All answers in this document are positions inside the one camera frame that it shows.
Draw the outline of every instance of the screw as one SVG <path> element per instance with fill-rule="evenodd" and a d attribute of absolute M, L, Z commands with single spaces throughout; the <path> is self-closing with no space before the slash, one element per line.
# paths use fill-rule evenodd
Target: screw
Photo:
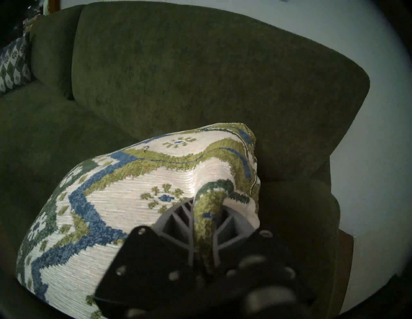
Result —
<path fill-rule="evenodd" d="M 116 274 L 118 276 L 123 276 L 126 273 L 126 266 L 120 266 L 119 268 L 116 269 Z"/>
<path fill-rule="evenodd" d="M 247 317 L 260 318 L 265 309 L 285 304 L 295 304 L 296 295 L 292 289 L 282 286 L 266 286 L 251 291 L 243 299 L 243 312 Z"/>
<path fill-rule="evenodd" d="M 237 270 L 236 269 L 230 269 L 227 271 L 226 276 L 230 277 L 230 276 L 234 276 L 236 275 Z"/>
<path fill-rule="evenodd" d="M 178 270 L 172 271 L 172 272 L 169 274 L 169 280 L 170 280 L 170 281 L 176 281 L 176 280 L 179 279 L 179 276 L 180 276 L 180 274 L 179 274 L 179 271 L 178 271 Z"/>
<path fill-rule="evenodd" d="M 262 255 L 250 255 L 243 258 L 239 263 L 239 268 L 246 268 L 251 265 L 255 265 L 258 263 L 264 263 L 266 261 L 266 257 Z"/>
<path fill-rule="evenodd" d="M 273 234 L 272 234 L 271 231 L 265 231 L 265 230 L 260 231 L 259 235 L 261 235 L 262 237 L 265 237 L 265 238 L 272 238 L 273 237 Z"/>
<path fill-rule="evenodd" d="M 127 311 L 126 317 L 131 318 L 131 317 L 135 317 L 135 316 L 140 316 L 140 315 L 145 314 L 145 313 L 146 313 L 146 311 L 144 311 L 144 310 L 131 308 Z"/>
<path fill-rule="evenodd" d="M 294 279 L 296 277 L 296 272 L 292 268 L 285 267 L 284 269 L 290 274 L 290 279 Z"/>

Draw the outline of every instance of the pillow fabric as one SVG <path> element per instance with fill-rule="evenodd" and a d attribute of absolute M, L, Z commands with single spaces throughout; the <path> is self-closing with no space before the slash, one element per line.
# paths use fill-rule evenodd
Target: pillow fabric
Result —
<path fill-rule="evenodd" d="M 152 225 L 194 197 L 194 237 L 211 247 L 224 204 L 259 227 L 255 136 L 218 123 L 145 140 L 73 168 L 21 244 L 16 276 L 41 300 L 74 318 L 99 318 L 92 295 L 130 231 Z"/>
<path fill-rule="evenodd" d="M 29 55 L 26 54 L 29 39 L 27 32 L 0 52 L 0 96 L 30 82 Z"/>

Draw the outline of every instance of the patterned pillow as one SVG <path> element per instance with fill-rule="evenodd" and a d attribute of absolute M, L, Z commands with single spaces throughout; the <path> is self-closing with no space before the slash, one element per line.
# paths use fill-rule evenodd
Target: patterned pillow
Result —
<path fill-rule="evenodd" d="M 166 134 L 89 159 L 61 181 L 21 244 L 16 276 L 75 318 L 99 318 L 92 295 L 130 231 L 195 197 L 195 241 L 211 244 L 224 204 L 259 227 L 255 136 L 240 123 Z"/>
<path fill-rule="evenodd" d="M 14 40 L 0 51 L 0 96 L 31 80 L 27 44 L 30 33 Z"/>

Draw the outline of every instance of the green velvet upholstery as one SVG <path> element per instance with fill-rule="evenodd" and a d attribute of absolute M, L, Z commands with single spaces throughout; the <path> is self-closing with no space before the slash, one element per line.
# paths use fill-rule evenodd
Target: green velvet upholstery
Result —
<path fill-rule="evenodd" d="M 340 209 L 319 181 L 262 183 L 261 226 L 277 229 L 316 293 L 313 318 L 327 318 L 334 286 Z"/>
<path fill-rule="evenodd" d="M 18 251 L 74 166 L 136 140 L 39 81 L 4 95 L 0 105 L 1 221 Z"/>
<path fill-rule="evenodd" d="M 160 2 L 96 2 L 79 19 L 76 101 L 138 140 L 216 122 L 255 132 L 262 181 L 310 177 L 369 90 L 353 61 L 252 18 Z"/>
<path fill-rule="evenodd" d="M 329 156 L 368 92 L 359 66 L 246 16 L 158 2 L 65 9 L 33 25 L 31 43 L 38 81 L 0 98 L 0 310 L 8 318 L 65 318 L 10 269 L 70 169 L 216 122 L 255 133 L 261 223 L 279 230 L 316 290 L 313 318 L 328 316 L 339 227 Z"/>
<path fill-rule="evenodd" d="M 83 7 L 77 5 L 47 15 L 33 24 L 30 31 L 33 75 L 68 99 L 73 99 L 73 43 Z"/>

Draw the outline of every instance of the green embroidered pattern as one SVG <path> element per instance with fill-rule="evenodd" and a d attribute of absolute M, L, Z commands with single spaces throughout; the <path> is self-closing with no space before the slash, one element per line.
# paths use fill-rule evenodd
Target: green embroidered pattern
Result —
<path fill-rule="evenodd" d="M 186 197 L 182 197 L 184 191 L 180 188 L 176 188 L 173 191 L 172 185 L 169 183 L 162 184 L 161 187 L 153 187 L 151 192 L 144 192 L 140 195 L 142 200 L 152 200 L 147 204 L 149 209 L 154 209 L 159 207 L 158 213 L 163 214 L 169 207 L 173 206 L 174 204 L 181 202 L 182 200 L 186 199 Z"/>
<path fill-rule="evenodd" d="M 80 177 L 79 183 L 83 183 L 86 180 L 86 178 L 87 178 L 87 174 Z"/>
<path fill-rule="evenodd" d="M 93 305 L 96 304 L 95 301 L 94 301 L 94 299 L 93 299 L 93 296 L 92 296 L 92 295 L 86 296 L 86 303 L 87 303 L 89 306 L 93 306 Z"/>
<path fill-rule="evenodd" d="M 95 311 L 95 312 L 93 312 L 93 313 L 91 314 L 90 318 L 91 318 L 91 319 L 99 319 L 99 318 L 101 318 L 102 316 L 103 316 L 103 315 L 102 315 L 101 311 L 100 311 L 100 310 L 97 310 L 97 311 Z"/>
<path fill-rule="evenodd" d="M 31 81 L 27 44 L 30 33 L 0 49 L 0 97 Z"/>
<path fill-rule="evenodd" d="M 213 219 L 205 218 L 204 214 L 216 216 L 223 201 L 233 190 L 234 186 L 230 180 L 209 182 L 197 192 L 194 200 L 193 215 L 197 220 L 194 224 L 195 245 L 209 272 L 213 272 L 212 237 L 215 228 Z"/>
<path fill-rule="evenodd" d="M 112 241 L 112 244 L 114 245 L 121 245 L 123 243 L 124 243 L 124 238 L 119 238 L 119 239 Z"/>
<path fill-rule="evenodd" d="M 40 251 L 44 251 L 47 246 L 47 240 L 43 240 L 42 245 L 40 246 Z"/>
<path fill-rule="evenodd" d="M 67 192 L 61 193 L 59 200 L 63 200 L 67 195 Z"/>
<path fill-rule="evenodd" d="M 68 243 L 75 243 L 80 238 L 83 236 L 87 235 L 90 231 L 90 229 L 87 227 L 87 224 L 84 222 L 84 220 L 78 216 L 75 212 L 71 212 L 72 217 L 73 217 L 73 222 L 75 226 L 75 231 L 73 233 L 68 234 L 65 236 L 63 239 L 58 241 L 54 247 L 62 247 L 67 245 Z"/>
<path fill-rule="evenodd" d="M 61 228 L 60 228 L 60 234 L 67 234 L 69 232 L 71 228 L 71 225 L 69 224 L 64 224 Z"/>
<path fill-rule="evenodd" d="M 59 216 L 63 215 L 68 208 L 69 208 L 69 205 L 63 206 L 63 207 L 59 210 L 59 212 L 58 212 L 57 214 L 58 214 Z"/>
<path fill-rule="evenodd" d="M 109 166 L 111 163 L 113 163 L 113 161 L 108 161 L 108 162 L 103 164 L 103 167 Z"/>
<path fill-rule="evenodd" d="M 243 204 L 248 204 L 249 201 L 250 201 L 250 198 L 248 196 L 241 195 L 241 194 L 235 193 L 235 192 L 229 194 L 229 198 L 234 199 L 235 201 L 241 202 Z"/>

